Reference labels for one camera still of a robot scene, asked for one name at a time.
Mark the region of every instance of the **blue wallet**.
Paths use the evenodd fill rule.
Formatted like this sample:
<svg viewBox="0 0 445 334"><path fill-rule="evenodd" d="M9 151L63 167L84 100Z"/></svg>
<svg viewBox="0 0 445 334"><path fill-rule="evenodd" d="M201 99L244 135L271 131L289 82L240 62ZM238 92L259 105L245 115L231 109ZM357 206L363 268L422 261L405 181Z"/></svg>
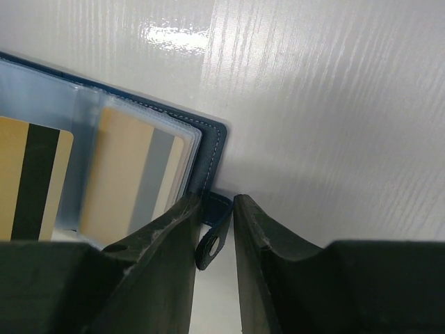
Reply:
<svg viewBox="0 0 445 334"><path fill-rule="evenodd" d="M73 131L72 157L74 164L78 166L67 171L58 212L65 229L75 230L79 223L81 194L84 191L79 180L84 179L88 172L88 162L83 149L90 145L94 136L91 120L97 112L95 106L103 94L165 113L199 129L202 137L187 191L202 198L203 223L211 226L211 229L197 247L197 267L205 269L218 254L224 245L232 212L231 200L211 192L227 137L224 124L2 52L0 90L3 91L0 91L0 116ZM73 109L87 109L90 113L78 117L73 113ZM216 239L219 239L218 247L210 255L209 248Z"/></svg>

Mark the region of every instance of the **blue strap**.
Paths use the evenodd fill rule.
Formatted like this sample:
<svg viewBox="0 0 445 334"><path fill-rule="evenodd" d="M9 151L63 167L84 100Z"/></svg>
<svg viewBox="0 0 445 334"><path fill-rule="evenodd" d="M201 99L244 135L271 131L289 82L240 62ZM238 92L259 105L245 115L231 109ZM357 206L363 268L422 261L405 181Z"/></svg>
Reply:
<svg viewBox="0 0 445 334"><path fill-rule="evenodd" d="M211 229L203 236L196 248L195 262L199 270L205 270L225 244L234 203L217 193L210 193L204 210L204 223Z"/></svg>

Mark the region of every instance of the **white table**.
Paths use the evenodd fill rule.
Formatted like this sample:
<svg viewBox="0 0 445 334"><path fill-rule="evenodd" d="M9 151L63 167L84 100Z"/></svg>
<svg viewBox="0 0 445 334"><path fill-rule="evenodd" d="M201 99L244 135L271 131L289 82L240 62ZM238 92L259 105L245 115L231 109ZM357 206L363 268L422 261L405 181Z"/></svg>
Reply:
<svg viewBox="0 0 445 334"><path fill-rule="evenodd" d="M445 239L442 0L1 0L0 50L226 122L215 188L318 245ZM229 240L191 333L240 328Z"/></svg>

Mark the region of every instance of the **gray stripe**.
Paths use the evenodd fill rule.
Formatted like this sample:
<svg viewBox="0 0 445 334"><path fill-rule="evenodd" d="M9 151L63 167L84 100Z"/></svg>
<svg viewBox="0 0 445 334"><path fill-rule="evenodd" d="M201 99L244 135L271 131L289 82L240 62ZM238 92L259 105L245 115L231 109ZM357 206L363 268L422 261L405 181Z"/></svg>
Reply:
<svg viewBox="0 0 445 334"><path fill-rule="evenodd" d="M175 136L160 129L154 129L153 131L152 142L148 150L133 216L129 225L129 233L139 230L152 220L154 206L161 189L174 139Z"/></svg>

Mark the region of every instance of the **wallet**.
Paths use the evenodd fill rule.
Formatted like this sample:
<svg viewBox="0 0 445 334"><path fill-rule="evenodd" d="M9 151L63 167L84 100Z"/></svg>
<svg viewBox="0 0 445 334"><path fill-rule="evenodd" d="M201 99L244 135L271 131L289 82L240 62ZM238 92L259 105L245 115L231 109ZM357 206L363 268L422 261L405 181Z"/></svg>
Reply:
<svg viewBox="0 0 445 334"><path fill-rule="evenodd" d="M88 188L87 179L92 167L91 155L94 153L98 133L98 118L104 108L111 104L113 108L118 105L124 109L137 109L144 117L148 117L150 113L158 113L166 122L172 119L173 123L183 124L181 128L189 128L189 132L194 134L195 139L189 149L192 150L195 145L193 159L184 164L187 168L183 168L183 173L187 174L187 183L177 185L177 188L182 193L194 193L200 197L204 208L202 222L211 226L198 244L196 254L198 268L205 269L224 245L229 225L227 217L232 211L231 200L211 192L227 138L226 126L215 120L0 52L0 116L71 132L74 137L57 211L57 228L79 230L83 200ZM142 216L141 221L135 225L145 225L152 217ZM210 256L209 247L217 239L218 247Z"/></svg>

